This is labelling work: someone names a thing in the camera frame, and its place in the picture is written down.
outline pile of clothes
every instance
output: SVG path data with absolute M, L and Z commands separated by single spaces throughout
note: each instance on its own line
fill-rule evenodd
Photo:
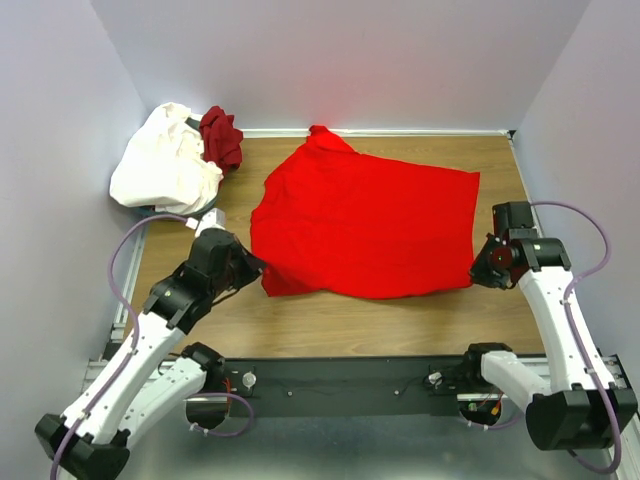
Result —
M 242 162 L 242 132 L 213 107 L 156 108 L 111 179 L 129 207 L 194 216 Z M 424 295 L 471 285 L 480 175 L 356 152 L 326 127 L 265 182 L 251 216 L 253 253 L 268 295 L 317 290 L 361 298 Z
M 111 176 L 110 195 L 127 207 L 193 215 L 213 206 L 224 176 L 242 162 L 233 115 L 157 107 L 133 135 Z

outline gray floor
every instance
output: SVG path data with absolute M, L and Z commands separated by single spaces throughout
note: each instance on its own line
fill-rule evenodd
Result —
M 588 452 L 600 464 L 603 452 Z M 149 431 L 123 480 L 602 479 L 565 452 L 540 452 L 524 422 L 503 431 L 421 416 L 265 418 L 238 438 L 190 432 L 184 409 Z

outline screw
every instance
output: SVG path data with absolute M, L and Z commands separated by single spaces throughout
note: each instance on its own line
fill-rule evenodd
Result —
M 247 388 L 253 387 L 256 380 L 256 376 L 252 372 L 247 372 L 242 376 L 242 384 Z

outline wire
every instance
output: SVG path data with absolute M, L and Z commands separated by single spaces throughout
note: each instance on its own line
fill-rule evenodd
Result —
M 231 297 L 233 297 L 236 293 L 238 293 L 240 290 L 234 290 L 233 292 L 231 292 L 228 295 L 225 295 L 222 298 L 219 298 L 218 300 L 216 300 L 215 302 L 213 302 L 211 304 L 211 308 L 215 307 L 216 305 L 220 305 L 222 302 L 224 302 L 225 300 L 229 300 Z
M 208 392 L 208 393 L 196 393 L 192 395 L 190 398 L 215 398 L 215 397 L 226 397 L 227 399 L 237 400 L 242 403 L 245 407 L 247 407 L 247 411 L 249 412 L 249 420 L 242 426 L 240 430 L 236 430 L 235 432 L 216 432 L 215 430 L 209 430 L 208 428 L 202 428 L 197 423 L 191 424 L 191 430 L 197 430 L 198 432 L 202 432 L 205 435 L 211 435 L 214 437 L 237 437 L 238 435 L 242 435 L 244 432 L 251 428 L 253 425 L 253 420 L 255 418 L 255 412 L 253 411 L 253 407 L 251 404 L 240 395 L 236 395 L 235 393 L 228 392 Z
M 471 420 L 467 420 L 463 416 L 460 416 L 460 420 L 463 423 L 466 423 L 469 428 L 478 427 L 478 428 L 482 428 L 483 430 L 494 430 L 495 431 L 495 430 L 504 430 L 505 428 L 513 427 L 516 423 L 518 423 L 522 419 L 522 417 L 524 417 L 524 413 L 521 412 L 521 411 L 518 411 L 516 414 L 513 415 L 513 417 L 511 417 L 506 422 L 498 423 L 496 425 L 485 425 L 485 424 L 482 424 L 482 423 L 472 422 Z
M 574 279 L 569 283 L 569 285 L 567 285 L 567 288 L 565 289 L 564 295 L 563 295 L 563 305 L 564 305 L 565 314 L 567 315 L 567 321 L 569 323 L 571 333 L 573 334 L 573 338 L 575 339 L 576 345 L 578 346 L 578 350 L 580 351 L 580 355 L 582 356 L 582 361 L 587 366 L 587 371 L 590 373 L 593 379 L 593 383 L 598 389 L 598 392 L 600 393 L 600 397 L 602 397 L 604 408 L 607 411 L 607 416 L 609 417 L 609 422 L 611 423 L 611 435 L 613 437 L 613 451 L 614 451 L 611 464 L 606 467 L 599 467 L 597 465 L 590 463 L 586 459 L 580 457 L 573 450 L 569 450 L 569 454 L 572 457 L 574 457 L 578 461 L 578 463 L 580 463 L 580 465 L 587 468 L 588 470 L 591 470 L 592 472 L 599 473 L 602 475 L 612 474 L 618 469 L 618 467 L 620 466 L 620 462 L 622 460 L 622 439 L 620 437 L 620 425 L 618 425 L 616 412 L 613 408 L 613 404 L 611 403 L 611 400 L 609 399 L 609 395 L 607 395 L 607 391 L 604 388 L 604 385 L 602 384 L 602 380 L 600 380 L 600 377 L 594 370 L 593 362 L 591 361 L 591 356 L 587 352 L 587 348 L 584 344 L 584 340 L 582 339 L 582 336 L 580 335 L 580 332 L 578 330 L 578 326 L 576 325 L 575 318 L 573 318 L 571 304 L 569 303 L 569 297 L 575 290 L 576 286 L 585 278 L 602 270 L 607 265 L 607 263 L 609 263 L 609 260 L 611 258 L 611 243 L 609 241 L 609 237 L 605 232 L 604 228 L 593 217 L 591 217 L 591 215 L 581 210 L 580 208 L 564 202 L 555 202 L 555 201 L 533 202 L 531 204 L 532 207 L 538 206 L 538 205 L 551 205 L 555 207 L 562 207 L 582 215 L 584 218 L 589 220 L 589 222 L 591 222 L 591 224 L 594 227 L 596 227 L 596 230 L 598 230 L 598 233 L 600 233 L 600 236 L 602 237 L 602 241 L 604 242 L 604 256 L 602 257 L 602 260 L 600 260 L 600 262 L 595 267 L 592 267 L 586 270 L 585 272 L 582 272 L 576 275 Z
M 140 322 L 138 321 L 138 315 L 133 310 L 133 307 L 131 306 L 129 301 L 124 297 L 124 295 L 122 294 L 122 292 L 120 291 L 120 289 L 116 285 L 116 281 L 114 279 L 114 273 L 113 273 L 113 269 L 114 269 L 114 265 L 115 265 L 115 262 L 116 262 L 116 258 L 118 257 L 118 254 L 120 253 L 120 250 L 122 249 L 124 244 L 127 242 L 127 240 L 129 240 L 129 238 L 134 233 L 136 233 L 138 231 L 138 229 L 140 229 L 142 226 L 144 226 L 144 225 L 146 225 L 146 224 L 148 224 L 148 223 L 150 223 L 150 222 L 152 222 L 154 220 L 166 220 L 166 219 L 179 220 L 181 222 L 186 222 L 187 221 L 186 218 L 180 217 L 178 215 L 172 215 L 172 214 L 169 214 L 169 213 L 161 214 L 161 215 L 154 215 L 153 217 L 148 217 L 148 218 L 145 218 L 143 220 L 140 220 L 133 227 L 131 227 L 127 233 L 124 234 L 124 237 L 122 237 L 122 240 L 120 241 L 120 244 L 116 247 L 116 249 L 114 250 L 113 254 L 111 255 L 111 258 L 109 259 L 109 266 L 107 268 L 107 280 L 109 282 L 109 288 L 111 288 L 111 291 L 113 292 L 113 294 L 116 296 L 116 298 L 120 301 L 120 303 L 127 310 L 127 312 L 129 313 L 129 318 L 131 318 L 131 321 L 133 322 L 133 330 L 132 330 L 132 333 L 131 333 L 132 338 L 131 338 L 130 351 L 122 359 L 122 362 L 115 369 L 115 371 L 113 372 L 111 377 L 109 377 L 107 379 L 107 381 L 104 383 L 104 385 L 96 392 L 94 397 L 91 400 L 89 400 L 89 402 L 87 403 L 87 406 L 84 407 L 84 409 L 82 410 L 81 416 L 78 417 L 78 419 L 71 425 L 71 428 L 69 428 L 69 430 L 67 430 L 67 433 L 62 438 L 62 441 L 60 442 L 60 445 L 58 446 L 58 448 L 56 450 L 56 453 L 53 456 L 53 462 L 51 464 L 51 471 L 49 472 L 49 479 L 50 480 L 58 480 L 58 467 L 60 466 L 60 462 L 62 461 L 62 455 L 64 455 L 64 452 L 65 452 L 67 446 L 69 445 L 69 442 L 71 441 L 71 439 L 75 435 L 75 433 L 78 430 L 78 428 L 80 428 L 80 425 L 82 424 L 82 422 L 86 418 L 89 417 L 89 415 L 91 414 L 91 411 L 96 406 L 96 404 L 100 401 L 100 399 L 104 396 L 104 394 L 109 390 L 109 388 L 111 388 L 111 386 L 118 379 L 120 374 L 122 374 L 124 369 L 127 367 L 129 362 L 131 361 L 131 358 L 133 356 L 133 352 L 135 352 L 136 347 L 138 345 L 138 340 L 139 340 L 139 337 L 140 337 Z
M 502 397 L 504 396 L 504 392 L 500 392 L 500 396 L 498 397 L 498 402 L 496 406 L 491 409 L 491 415 L 499 415 L 500 409 L 502 408 Z
M 482 405 L 484 405 L 485 403 L 487 403 L 489 401 L 489 399 L 491 397 L 493 397 L 493 395 L 496 393 L 497 388 L 493 387 L 491 389 L 491 391 L 489 392 L 489 395 L 487 395 L 486 397 L 484 397 L 484 400 L 482 400 L 482 403 L 477 405 L 477 408 L 480 408 Z
M 225 378 L 222 383 L 227 387 L 227 393 L 231 393 L 231 380 L 229 380 L 229 378 Z M 231 401 L 231 398 L 227 397 L 227 413 L 231 410 Z
M 409 387 L 411 387 L 413 385 L 424 384 L 425 378 L 427 378 L 427 377 L 425 377 L 424 375 L 420 375 L 418 377 L 412 378 L 407 383 L 405 383 L 405 385 L 400 390 L 398 390 L 397 396 L 401 397 L 402 395 L 404 395 L 405 392 L 409 389 Z

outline cable connector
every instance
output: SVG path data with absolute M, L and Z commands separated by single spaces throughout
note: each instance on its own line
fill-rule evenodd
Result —
M 431 375 L 429 375 L 429 383 L 431 383 L 431 385 L 440 385 L 442 383 L 442 373 L 440 372 L 435 372 L 432 373 Z
M 199 237 L 203 230 L 207 228 L 221 228 L 224 230 L 224 224 L 227 222 L 227 216 L 219 208 L 213 208 L 207 212 L 200 220 L 196 228 L 196 237 Z
M 200 221 L 197 218 L 189 217 L 187 218 L 187 223 L 185 225 L 187 226 L 187 228 L 195 230 L 196 228 L 198 228 L 199 223 Z

